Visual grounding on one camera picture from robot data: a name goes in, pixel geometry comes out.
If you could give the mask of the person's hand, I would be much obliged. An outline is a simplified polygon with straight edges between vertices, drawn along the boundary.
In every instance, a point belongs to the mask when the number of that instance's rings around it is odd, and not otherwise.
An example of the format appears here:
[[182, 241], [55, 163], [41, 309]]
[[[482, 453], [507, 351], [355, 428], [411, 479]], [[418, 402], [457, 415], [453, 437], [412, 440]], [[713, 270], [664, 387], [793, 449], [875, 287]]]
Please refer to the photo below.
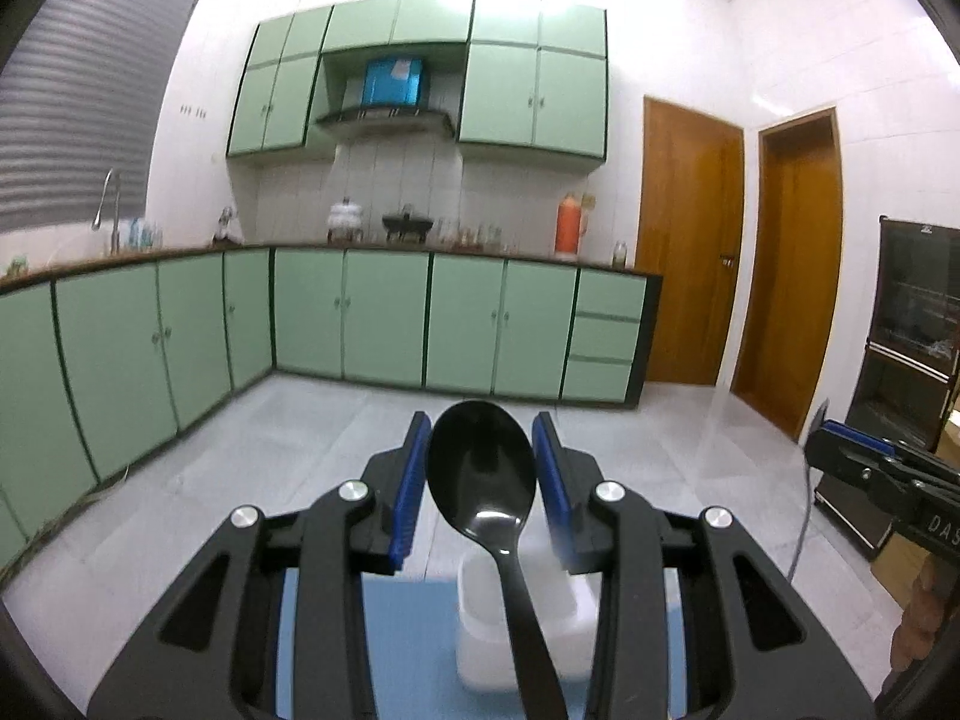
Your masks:
[[894, 673], [903, 673], [915, 661], [926, 660], [935, 636], [944, 626], [946, 602], [934, 593], [938, 578], [937, 562], [929, 556], [911, 587], [911, 600], [903, 611], [900, 626], [893, 633], [890, 668]]

